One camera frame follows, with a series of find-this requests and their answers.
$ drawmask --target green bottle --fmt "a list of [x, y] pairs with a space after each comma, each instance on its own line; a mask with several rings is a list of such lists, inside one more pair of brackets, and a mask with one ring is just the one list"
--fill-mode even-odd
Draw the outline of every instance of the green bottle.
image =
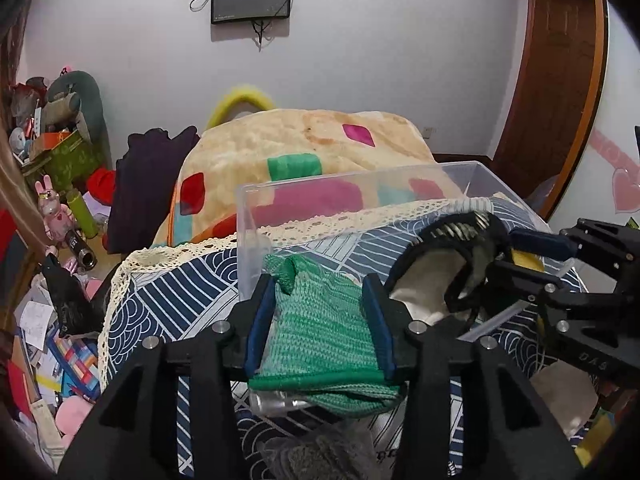
[[91, 216], [91, 212], [77, 189], [73, 188], [66, 192], [66, 204], [76, 216], [78, 227], [82, 229], [87, 239], [98, 234], [98, 226], [95, 224], [94, 217]]

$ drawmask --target door frame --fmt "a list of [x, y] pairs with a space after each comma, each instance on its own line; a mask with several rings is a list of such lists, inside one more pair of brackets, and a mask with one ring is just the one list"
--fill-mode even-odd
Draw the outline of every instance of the door frame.
[[602, 85], [604, 83], [607, 66], [607, 51], [609, 49], [609, 11], [606, 0], [595, 0], [595, 4], [596, 44], [589, 90], [587, 91], [582, 117], [580, 118], [580, 123], [575, 133], [574, 142], [572, 142], [571, 148], [569, 148], [569, 153], [564, 160], [562, 170], [560, 170], [558, 174], [558, 179], [540, 210], [540, 216], [542, 216], [545, 221], [551, 218], [551, 215], [556, 210], [556, 207], [558, 207], [564, 193], [569, 187], [571, 178], [574, 176], [574, 171], [580, 162], [582, 152], [589, 140], [589, 134], [593, 128], [593, 121], [596, 118], [600, 104], [600, 95], [602, 94]]
[[[602, 84], [604, 82], [606, 60], [607, 60], [607, 47], [609, 41], [609, 15], [607, 12], [607, 3], [605, 0], [595, 0], [595, 13], [596, 13], [596, 30], [595, 30], [595, 50], [593, 56], [593, 67], [591, 69], [591, 76], [589, 81], [589, 88], [587, 91], [587, 97], [584, 102], [584, 108], [582, 110], [582, 117], [576, 129], [574, 141], [569, 148], [569, 153], [564, 160], [562, 169], [558, 174], [553, 189], [546, 197], [543, 203], [542, 209], [538, 212], [539, 215], [545, 220], [549, 220], [550, 216], [558, 206], [566, 188], [569, 186], [571, 177], [574, 174], [578, 163], [580, 162], [580, 156], [584, 151], [584, 148], [589, 139], [589, 133], [593, 126], [593, 121], [598, 111], [598, 104], [600, 103], [600, 93], [602, 92]], [[513, 92], [513, 99], [511, 101], [511, 108], [507, 116], [507, 120], [502, 130], [502, 134], [509, 131], [513, 121], [515, 120], [517, 110], [519, 110], [520, 101], [524, 95], [524, 89], [526, 84], [524, 83], [527, 66], [529, 64], [529, 57], [531, 53], [531, 45], [533, 40], [533, 8], [535, 0], [529, 0], [527, 11], [527, 28], [525, 31], [524, 48], [522, 51], [522, 61], [520, 62], [520, 71], [518, 72], [518, 80], [516, 88]], [[506, 149], [507, 139], [502, 137], [498, 148], [495, 151], [494, 163], [504, 156]]]

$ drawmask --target dark purple clothing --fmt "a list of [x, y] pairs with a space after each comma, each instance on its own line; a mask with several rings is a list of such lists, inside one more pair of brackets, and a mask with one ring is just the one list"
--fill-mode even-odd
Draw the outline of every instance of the dark purple clothing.
[[169, 214], [182, 163], [199, 140], [195, 126], [173, 139], [160, 128], [129, 136], [129, 151], [116, 162], [109, 254], [131, 253], [153, 243]]

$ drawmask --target green cloth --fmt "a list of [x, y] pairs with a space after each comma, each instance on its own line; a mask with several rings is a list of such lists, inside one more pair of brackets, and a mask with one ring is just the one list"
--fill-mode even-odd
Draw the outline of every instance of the green cloth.
[[402, 399], [378, 369], [362, 288], [304, 256], [270, 254], [277, 282], [274, 330], [254, 390], [297, 392], [341, 416], [386, 412]]

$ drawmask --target lace trim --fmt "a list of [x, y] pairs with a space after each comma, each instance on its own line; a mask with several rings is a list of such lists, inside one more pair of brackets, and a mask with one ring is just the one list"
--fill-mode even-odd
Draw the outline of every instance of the lace trim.
[[104, 325], [98, 337], [98, 374], [100, 376], [100, 388], [107, 387], [107, 360], [109, 358], [108, 338], [111, 330], [111, 321], [122, 298], [129, 290], [132, 274], [140, 272], [158, 272], [159, 270], [172, 270], [182, 264], [224, 249], [232, 249], [236, 246], [236, 235], [226, 238], [210, 238], [199, 244], [184, 244], [178, 247], [156, 247], [142, 249], [127, 256], [111, 279], [111, 298], [107, 312], [104, 315]]
[[420, 218], [452, 202], [455, 201], [446, 198], [419, 200], [400, 205], [363, 209], [355, 213], [347, 212], [333, 216], [316, 216], [309, 220], [293, 220], [277, 227], [260, 227], [258, 233], [268, 237], [274, 247], [306, 244], [319, 238], [367, 231], [401, 220]]
[[[400, 205], [388, 205], [365, 209], [355, 213], [334, 216], [317, 216], [304, 221], [291, 221], [278, 227], [262, 227], [261, 235], [269, 237], [274, 247], [305, 244], [318, 238], [360, 232], [389, 225], [396, 221], [412, 220], [437, 211], [444, 206], [464, 199], [421, 200]], [[127, 290], [132, 274], [172, 270], [204, 254], [236, 247], [236, 235], [226, 238], [210, 238], [199, 244], [183, 244], [178, 247], [158, 247], [131, 253], [111, 280], [111, 299], [104, 317], [102, 333], [98, 338], [98, 371], [100, 387], [107, 385], [108, 337], [111, 321]]]

